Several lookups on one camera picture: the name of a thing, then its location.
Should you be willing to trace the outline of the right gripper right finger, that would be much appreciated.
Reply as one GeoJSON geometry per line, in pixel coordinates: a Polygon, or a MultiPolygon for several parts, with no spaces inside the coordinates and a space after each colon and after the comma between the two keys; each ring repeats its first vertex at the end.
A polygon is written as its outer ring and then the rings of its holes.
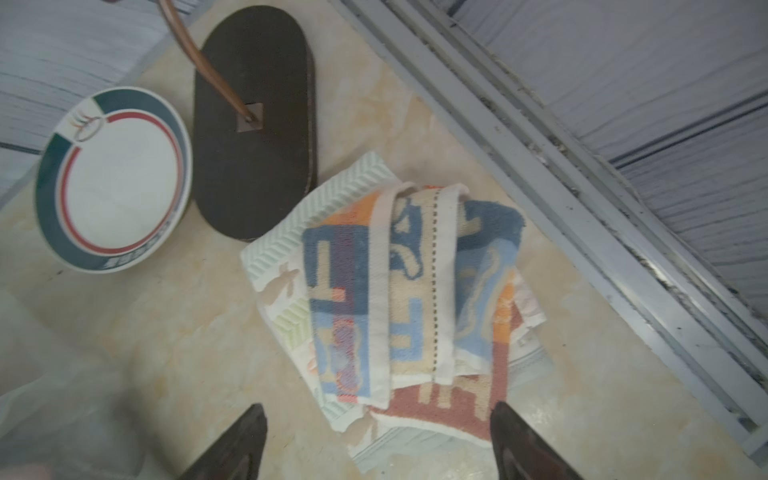
{"type": "Polygon", "coordinates": [[[489,426],[499,479],[583,479],[506,402],[495,404],[489,426]]]}

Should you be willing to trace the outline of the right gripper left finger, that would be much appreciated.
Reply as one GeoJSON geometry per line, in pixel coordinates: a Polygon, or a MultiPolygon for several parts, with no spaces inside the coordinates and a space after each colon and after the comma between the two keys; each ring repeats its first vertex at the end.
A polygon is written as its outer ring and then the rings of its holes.
{"type": "Polygon", "coordinates": [[[256,480],[267,433],[268,423],[263,406],[252,404],[179,479],[256,480]]]}

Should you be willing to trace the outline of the clear plastic vacuum bag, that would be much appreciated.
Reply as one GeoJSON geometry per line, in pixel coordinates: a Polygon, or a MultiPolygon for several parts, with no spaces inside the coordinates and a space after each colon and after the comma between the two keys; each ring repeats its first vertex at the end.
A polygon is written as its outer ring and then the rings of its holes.
{"type": "Polygon", "coordinates": [[[1,293],[1,476],[139,479],[151,456],[126,380],[1,293]]]}

